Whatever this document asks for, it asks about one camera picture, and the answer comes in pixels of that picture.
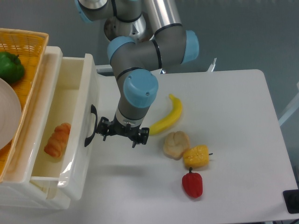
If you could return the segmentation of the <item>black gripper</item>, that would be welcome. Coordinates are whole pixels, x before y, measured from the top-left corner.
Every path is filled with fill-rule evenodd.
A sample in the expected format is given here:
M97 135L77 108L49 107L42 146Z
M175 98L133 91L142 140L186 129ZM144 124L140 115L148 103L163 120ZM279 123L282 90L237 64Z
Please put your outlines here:
M131 124L123 125L117 119L109 121L106 117L101 117L96 128L96 133L103 137L103 141L106 140L107 136L119 135L127 137L132 140L132 148L136 145L146 145L150 133L148 127L132 126Z

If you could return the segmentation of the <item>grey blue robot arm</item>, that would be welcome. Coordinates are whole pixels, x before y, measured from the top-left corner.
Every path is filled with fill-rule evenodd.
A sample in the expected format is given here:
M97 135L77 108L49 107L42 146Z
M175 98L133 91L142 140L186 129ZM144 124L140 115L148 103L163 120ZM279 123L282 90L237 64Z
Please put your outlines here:
M115 18L117 27L131 27L129 32L117 32L107 47L120 100L112 121L95 119L93 134L146 144L150 130L141 124L158 91L152 71L195 60L196 34L184 29L173 0L77 0L75 5L84 22Z

